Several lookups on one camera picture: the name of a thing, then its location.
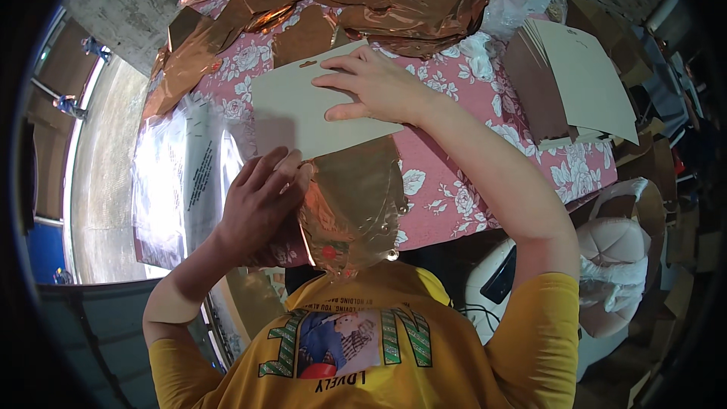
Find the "white rose pattern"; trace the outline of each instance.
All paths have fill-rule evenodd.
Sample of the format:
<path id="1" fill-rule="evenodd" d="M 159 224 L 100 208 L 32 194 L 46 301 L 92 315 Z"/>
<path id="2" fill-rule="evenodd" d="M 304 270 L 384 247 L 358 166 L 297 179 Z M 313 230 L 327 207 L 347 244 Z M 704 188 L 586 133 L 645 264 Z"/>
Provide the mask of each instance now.
<path id="1" fill-rule="evenodd" d="M 227 1 L 210 0 L 198 10 L 214 17 L 220 13 Z M 219 55 L 222 64 L 217 72 L 203 78 L 197 87 L 197 90 L 204 91 L 206 96 L 211 95 L 217 104 L 222 106 L 226 117 L 235 122 L 245 123 L 250 130 L 251 141 L 254 141 L 251 80 L 273 68 L 270 48 L 273 36 L 298 22 L 301 10 L 312 4 L 314 3 L 311 0 L 299 3 L 295 13 L 286 22 L 266 35 L 243 33 L 238 41 Z M 341 11 L 340 8 L 334 10 L 337 13 Z M 489 81 L 478 80 L 472 75 L 468 60 L 461 54 L 457 46 L 435 54 L 428 61 L 398 57 L 378 45 L 372 45 L 372 47 L 397 63 L 405 61 L 401 66 L 405 67 L 409 73 L 416 76 L 426 86 L 450 96 L 455 101 L 459 101 L 460 84 L 464 84 L 468 88 L 477 87 L 480 85 L 479 83 L 489 84 L 494 91 L 492 97 L 486 96 L 483 99 L 484 104 L 477 107 L 491 108 L 490 115 L 496 117 L 498 123 L 487 120 L 486 124 L 526 157 L 531 158 L 534 164 L 541 165 L 541 156 L 544 152 L 535 146 L 515 89 L 502 66 L 502 56 L 506 48 L 503 42 L 493 40 L 488 42 L 486 47 L 495 72 L 495 78 Z M 448 67 L 449 75 L 442 73 L 442 68 L 438 69 L 438 67 Z M 452 74 L 451 68 L 455 69 L 454 74 Z M 222 91 L 229 92 L 229 94 L 219 94 Z M 549 178 L 552 178 L 553 185 L 557 187 L 556 192 L 564 203 L 600 189 L 604 177 L 603 170 L 607 170 L 609 173 L 608 183 L 612 180 L 613 161 L 610 144 L 575 144 L 551 149 L 547 153 L 550 155 L 549 158 L 560 159 L 557 166 L 548 164 L 544 171 Z M 595 164 L 593 157 L 600 157 L 600 155 L 603 155 L 603 165 L 599 164 L 596 168 L 589 168 L 587 157 L 591 159 L 593 165 Z M 447 176 L 441 175 L 431 178 L 427 177 L 425 170 L 420 168 L 402 170 L 404 191 L 409 198 L 409 215 L 422 215 L 421 212 L 426 212 L 432 217 L 442 219 L 446 217 L 451 238 L 499 227 L 490 210 L 481 203 L 479 194 L 467 177 L 460 170 L 451 175 L 452 178 L 449 179 Z M 407 227 L 406 231 L 408 234 L 403 230 L 398 232 L 397 247 L 404 246 L 406 249 L 407 246 L 416 248 L 425 245 L 415 229 Z M 287 243 L 277 244 L 277 248 L 274 250 L 271 248 L 271 254 L 278 259 L 285 259 L 285 261 L 291 257 L 289 251 L 296 253 L 290 249 Z"/>

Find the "worker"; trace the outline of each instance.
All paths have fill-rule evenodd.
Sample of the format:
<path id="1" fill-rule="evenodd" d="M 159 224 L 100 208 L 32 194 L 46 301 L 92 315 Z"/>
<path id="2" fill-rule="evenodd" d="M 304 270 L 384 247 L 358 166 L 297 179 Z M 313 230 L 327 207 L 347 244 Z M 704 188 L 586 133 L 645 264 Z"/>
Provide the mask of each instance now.
<path id="1" fill-rule="evenodd" d="M 95 55 L 103 59 L 103 61 L 106 63 L 111 61 L 111 51 L 108 50 L 108 48 L 106 48 L 104 45 L 96 41 L 93 36 L 89 35 L 88 37 L 81 40 L 81 45 L 83 46 L 84 51 L 86 51 L 87 56 L 90 53 L 94 53 Z"/>
<path id="2" fill-rule="evenodd" d="M 53 106 L 74 119 L 86 120 L 86 117 L 88 117 L 88 111 L 77 106 L 75 95 L 61 95 L 53 100 Z"/>
<path id="3" fill-rule="evenodd" d="M 434 275 L 382 261 L 345 283 L 306 282 L 220 375 L 186 325 L 303 201 L 313 168 L 279 147 L 244 165 L 220 223 L 150 295 L 142 325 L 159 407 L 570 407 L 579 247 L 552 187 L 513 145 L 367 45 L 321 66 L 344 72 L 314 86 L 360 99 L 333 106 L 326 120 L 373 117 L 428 133 L 516 242 L 502 322 L 482 346 Z"/>

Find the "concrete pillar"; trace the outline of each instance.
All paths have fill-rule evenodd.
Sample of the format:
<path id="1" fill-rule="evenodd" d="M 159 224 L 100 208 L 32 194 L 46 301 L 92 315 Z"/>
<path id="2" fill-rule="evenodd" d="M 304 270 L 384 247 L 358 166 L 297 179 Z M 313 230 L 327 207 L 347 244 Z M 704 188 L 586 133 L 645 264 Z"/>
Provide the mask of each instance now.
<path id="1" fill-rule="evenodd" d="M 143 75 L 149 76 L 178 0 L 63 0 L 74 19 Z"/>

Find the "floor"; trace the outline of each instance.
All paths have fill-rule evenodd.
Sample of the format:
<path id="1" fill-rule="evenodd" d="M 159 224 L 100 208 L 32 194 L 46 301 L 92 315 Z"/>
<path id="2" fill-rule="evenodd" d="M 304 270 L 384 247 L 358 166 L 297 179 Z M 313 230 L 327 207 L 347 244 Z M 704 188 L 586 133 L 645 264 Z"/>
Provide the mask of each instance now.
<path id="1" fill-rule="evenodd" d="M 132 240 L 132 177 L 147 78 L 119 57 L 104 67 L 81 128 L 71 185 L 71 237 L 80 283 L 145 279 Z"/>

